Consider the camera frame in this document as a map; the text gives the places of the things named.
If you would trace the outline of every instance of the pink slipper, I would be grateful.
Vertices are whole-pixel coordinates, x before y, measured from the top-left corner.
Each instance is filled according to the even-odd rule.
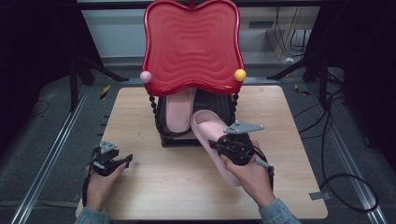
[[[210,147],[208,140],[218,141],[226,135],[224,129],[228,126],[219,118],[219,116],[210,110],[199,110],[191,116],[191,128],[196,138],[209,153],[210,158],[215,163],[221,176],[232,186],[241,186],[239,180],[224,168],[219,153]]]
[[[173,133],[184,133],[190,128],[196,88],[166,96],[166,126]]]

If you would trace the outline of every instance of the gray sleeve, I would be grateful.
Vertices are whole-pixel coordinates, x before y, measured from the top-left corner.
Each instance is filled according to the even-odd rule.
[[[267,207],[259,209],[263,224],[295,224],[301,223],[280,199],[276,199]]]
[[[103,212],[84,207],[76,219],[75,224],[109,224],[110,216]]]

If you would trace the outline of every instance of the pink ball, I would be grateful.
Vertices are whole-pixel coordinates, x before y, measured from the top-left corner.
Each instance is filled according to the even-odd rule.
[[[149,83],[151,81],[152,75],[148,71],[143,71],[140,73],[140,79],[142,79],[143,83]]]

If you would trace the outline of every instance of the desk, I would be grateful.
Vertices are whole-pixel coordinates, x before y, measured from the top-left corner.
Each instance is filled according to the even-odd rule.
[[[275,166],[275,195],[298,218],[325,218],[323,200],[311,201],[318,184],[283,91],[278,86],[243,86],[236,118],[263,124],[250,133]],[[104,139],[134,160],[106,202],[113,219],[260,219],[257,204],[228,185],[203,147],[161,147],[149,97],[143,88],[121,89]]]

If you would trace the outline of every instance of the hand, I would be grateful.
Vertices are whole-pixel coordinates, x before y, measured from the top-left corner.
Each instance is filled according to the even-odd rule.
[[[233,173],[241,182],[242,188],[256,202],[260,208],[272,203],[276,197],[271,189],[270,178],[265,167],[252,160],[247,165],[238,166],[226,156],[221,155],[224,167]]]
[[[123,163],[108,176],[101,176],[97,173],[91,175],[90,183],[87,189],[87,204],[86,207],[103,211],[104,203],[110,193],[114,183],[120,177],[122,171],[125,169],[126,163]]]

